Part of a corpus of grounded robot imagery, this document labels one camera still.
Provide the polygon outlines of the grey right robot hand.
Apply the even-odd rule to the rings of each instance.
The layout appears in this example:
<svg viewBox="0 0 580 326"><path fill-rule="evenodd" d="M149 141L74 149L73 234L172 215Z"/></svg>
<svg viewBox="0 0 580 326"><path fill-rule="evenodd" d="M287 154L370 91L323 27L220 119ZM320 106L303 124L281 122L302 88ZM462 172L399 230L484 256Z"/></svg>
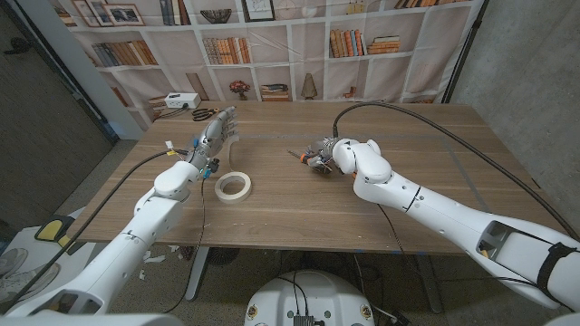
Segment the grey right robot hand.
<svg viewBox="0 0 580 326"><path fill-rule="evenodd" d="M333 160L333 149L337 141L336 138L324 138L312 142L300 156L300 161L317 172L330 174L333 171L330 163Z"/></svg>

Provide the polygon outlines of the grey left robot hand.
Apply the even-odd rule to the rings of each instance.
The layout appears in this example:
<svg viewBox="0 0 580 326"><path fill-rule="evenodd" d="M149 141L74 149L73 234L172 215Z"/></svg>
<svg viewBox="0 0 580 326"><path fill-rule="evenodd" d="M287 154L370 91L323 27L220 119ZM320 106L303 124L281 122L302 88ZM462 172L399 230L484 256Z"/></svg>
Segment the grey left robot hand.
<svg viewBox="0 0 580 326"><path fill-rule="evenodd" d="M194 121L211 118L208 125L197 137L194 149L186 156L186 161L198 169L203 169L222 149L228 138L237 135L235 106L224 109L196 109L192 112Z"/></svg>

